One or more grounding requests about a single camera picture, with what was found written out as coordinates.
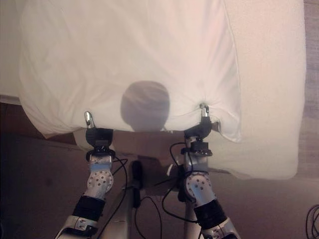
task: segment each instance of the silver metal part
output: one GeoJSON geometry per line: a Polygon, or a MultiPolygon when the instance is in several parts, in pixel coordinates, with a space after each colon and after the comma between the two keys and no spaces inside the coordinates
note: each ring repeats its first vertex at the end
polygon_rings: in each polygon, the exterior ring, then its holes
{"type": "Polygon", "coordinates": [[[202,117],[209,117],[209,106],[205,103],[199,105],[201,108],[201,116],[202,117]]]}
{"type": "MultiPolygon", "coordinates": [[[[190,220],[197,220],[196,214],[194,212],[194,205],[190,202],[186,202],[185,208],[185,218],[190,220]]],[[[196,239],[198,238],[200,232],[200,225],[197,223],[184,223],[184,239],[196,239]]]]}
{"type": "Polygon", "coordinates": [[[208,173],[193,172],[190,174],[185,179],[185,190],[189,197],[195,199],[194,207],[200,207],[216,199],[208,173]]]}
{"type": "Polygon", "coordinates": [[[86,111],[84,112],[84,119],[85,119],[85,123],[86,123],[86,127],[87,128],[94,128],[94,122],[93,122],[93,117],[91,115],[90,112],[86,111]]]}
{"type": "MultiPolygon", "coordinates": [[[[114,202],[112,208],[117,207],[121,200],[120,193],[114,202]]],[[[132,224],[132,209],[133,209],[133,188],[127,189],[125,198],[119,207],[118,211],[112,217],[108,226],[101,235],[101,239],[126,239],[130,238],[132,224]]]]}
{"type": "Polygon", "coordinates": [[[211,238],[213,239],[222,239],[230,234],[235,235],[237,239],[241,239],[229,218],[227,218],[218,226],[215,226],[207,230],[202,230],[201,232],[204,236],[211,236],[211,238]]]}
{"type": "Polygon", "coordinates": [[[97,222],[93,220],[89,220],[86,218],[81,218],[78,216],[69,216],[65,221],[62,229],[59,231],[58,235],[55,237],[56,239],[71,239],[71,238],[81,238],[80,236],[62,234],[66,228],[72,228],[80,231],[85,231],[88,226],[97,227],[97,222]]]}
{"type": "Polygon", "coordinates": [[[105,195],[113,186],[114,178],[111,173],[112,156],[91,156],[90,177],[84,195],[105,201],[105,195]]]}

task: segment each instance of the dark floor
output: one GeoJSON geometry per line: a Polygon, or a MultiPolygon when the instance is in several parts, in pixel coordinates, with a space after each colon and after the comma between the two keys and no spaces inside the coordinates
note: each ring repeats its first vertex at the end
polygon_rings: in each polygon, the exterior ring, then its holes
{"type": "MultiPolygon", "coordinates": [[[[21,136],[45,139],[31,123],[22,106],[0,103],[0,123],[1,133],[14,133],[21,136]]],[[[72,133],[57,135],[48,140],[76,144],[72,133]]]]}
{"type": "MultiPolygon", "coordinates": [[[[86,189],[88,166],[85,152],[77,146],[12,134],[1,134],[1,222],[4,239],[51,239],[86,189]]],[[[140,158],[148,182],[159,164],[140,158]]],[[[307,210],[319,200],[319,181],[291,179],[239,180],[229,174],[211,173],[214,192],[243,239],[305,239],[307,210]]],[[[107,197],[104,214],[110,211],[124,182],[122,171],[107,197]]],[[[182,239],[183,222],[166,215],[160,207],[163,190],[152,187],[163,218],[163,238],[182,239]]],[[[183,215],[184,204],[172,194],[167,207],[183,215]]],[[[159,222],[150,202],[139,211],[138,223],[146,238],[159,238],[159,222]]],[[[140,238],[132,226],[133,239],[140,238]]]]}

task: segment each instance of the wire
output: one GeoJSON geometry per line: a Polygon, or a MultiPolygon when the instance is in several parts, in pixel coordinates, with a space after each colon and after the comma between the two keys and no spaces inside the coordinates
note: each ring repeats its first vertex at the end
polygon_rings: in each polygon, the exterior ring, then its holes
{"type": "Polygon", "coordinates": [[[178,144],[185,144],[185,142],[173,143],[173,144],[169,147],[169,152],[170,152],[171,158],[173,159],[173,161],[175,162],[175,164],[176,164],[177,167],[178,167],[178,163],[177,163],[176,159],[174,158],[171,149],[172,149],[175,145],[178,145],[178,144]]]}
{"type": "Polygon", "coordinates": [[[318,223],[318,218],[319,218],[319,204],[316,204],[312,206],[307,213],[307,217],[306,217],[307,239],[319,239],[319,229],[316,227],[316,223],[318,223]]]}
{"type": "MultiPolygon", "coordinates": [[[[150,200],[151,200],[151,202],[154,204],[154,206],[155,206],[155,208],[156,208],[156,211],[158,212],[158,216],[159,216],[159,224],[160,224],[160,239],[162,239],[162,231],[163,231],[163,227],[162,227],[162,221],[161,221],[161,216],[160,216],[159,208],[157,207],[156,203],[154,202],[154,200],[153,200],[151,197],[149,197],[149,196],[143,197],[143,198],[141,199],[141,203],[142,203],[142,201],[143,201],[144,199],[150,199],[150,200]]],[[[134,219],[135,219],[135,227],[136,227],[136,229],[137,229],[138,233],[140,234],[140,236],[141,236],[142,238],[146,239],[146,237],[145,237],[145,236],[141,233],[141,231],[140,231],[140,229],[139,229],[139,227],[138,227],[138,224],[137,224],[136,217],[137,217],[138,209],[139,209],[139,208],[136,208],[136,210],[135,210],[135,215],[134,215],[134,219]]]]}
{"type": "Polygon", "coordinates": [[[126,189],[127,189],[127,186],[128,186],[128,173],[126,171],[126,168],[125,168],[125,165],[124,163],[122,162],[121,159],[119,159],[118,157],[115,156],[115,158],[121,163],[121,168],[123,167],[124,169],[124,172],[125,172],[125,188],[124,188],[124,193],[123,193],[123,196],[121,198],[121,201],[120,203],[118,204],[118,206],[116,207],[116,209],[114,210],[114,212],[112,213],[112,215],[110,216],[110,218],[107,220],[107,222],[104,224],[104,226],[102,227],[102,230],[100,231],[99,235],[97,236],[97,238],[100,238],[100,236],[102,235],[104,229],[106,228],[106,226],[109,224],[109,222],[111,221],[112,217],[115,215],[115,213],[118,211],[118,209],[120,208],[121,204],[123,203],[123,200],[125,198],[125,195],[126,195],[126,189]]]}
{"type": "MultiPolygon", "coordinates": [[[[120,160],[114,160],[113,162],[119,162],[119,161],[125,161],[124,162],[124,165],[128,162],[128,159],[127,158],[124,158],[124,159],[120,159],[120,160]]],[[[120,167],[118,167],[115,171],[114,171],[114,173],[112,173],[113,174],[113,176],[122,168],[123,166],[121,165],[120,167]]]]}
{"type": "MultiPolygon", "coordinates": [[[[175,164],[177,165],[177,167],[178,167],[178,163],[177,163],[177,161],[175,160],[175,158],[174,158],[174,156],[173,156],[173,154],[172,154],[171,149],[172,149],[175,145],[178,145],[178,144],[185,144],[186,147],[187,147],[187,144],[186,144],[185,142],[174,143],[174,144],[172,144],[172,145],[169,147],[170,155],[171,155],[173,161],[175,162],[175,164]]],[[[192,163],[192,159],[191,159],[190,155],[189,155],[189,159],[190,159],[190,164],[191,164],[191,171],[186,172],[186,173],[183,175],[183,177],[182,177],[183,179],[185,179],[186,177],[188,177],[188,176],[193,172],[193,163],[192,163]]],[[[172,217],[178,218],[178,219],[183,220],[183,221],[185,221],[185,222],[198,223],[198,221],[186,219],[186,218],[180,217],[180,216],[178,216],[178,215],[175,215],[175,214],[169,212],[169,211],[165,208],[165,206],[164,206],[165,199],[166,199],[166,197],[169,195],[169,193],[173,190],[173,188],[174,188],[175,186],[176,186],[176,184],[174,184],[174,185],[166,192],[166,194],[164,195],[164,197],[163,197],[163,199],[162,199],[162,201],[161,201],[161,207],[163,208],[164,212],[166,212],[168,215],[170,215],[170,216],[172,216],[172,217]]]]}
{"type": "Polygon", "coordinates": [[[155,184],[153,185],[153,187],[158,186],[158,185],[163,184],[163,183],[166,183],[166,182],[169,182],[169,181],[174,180],[174,179],[176,179],[176,178],[177,178],[177,177],[173,177],[173,178],[169,178],[169,179],[166,179],[166,180],[164,180],[164,181],[161,181],[161,182],[159,182],[159,183],[155,183],[155,184]]]}
{"type": "Polygon", "coordinates": [[[181,219],[185,222],[189,222],[189,223],[197,223],[197,221],[193,221],[193,220],[190,220],[190,219],[186,219],[186,218],[182,218],[178,215],[175,215],[171,212],[169,212],[168,210],[166,210],[165,206],[164,206],[164,202],[165,202],[165,198],[168,196],[168,194],[172,191],[172,189],[175,187],[175,185],[173,185],[168,191],[167,193],[165,194],[165,196],[163,197],[162,201],[161,201],[161,207],[163,208],[164,212],[166,212],[167,214],[169,214],[170,216],[172,217],[175,217],[175,218],[178,218],[178,219],[181,219]]]}

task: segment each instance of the white cloth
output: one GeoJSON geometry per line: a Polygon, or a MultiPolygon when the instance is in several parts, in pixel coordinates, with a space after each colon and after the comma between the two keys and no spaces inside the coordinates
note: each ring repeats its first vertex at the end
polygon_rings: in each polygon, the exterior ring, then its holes
{"type": "Polygon", "coordinates": [[[43,134],[184,130],[210,106],[240,140],[236,51],[222,0],[27,1],[22,106],[43,134]]]}
{"type": "Polygon", "coordinates": [[[302,0],[226,0],[241,79],[242,141],[212,132],[209,166],[287,179],[298,166],[306,43],[302,0]]]}

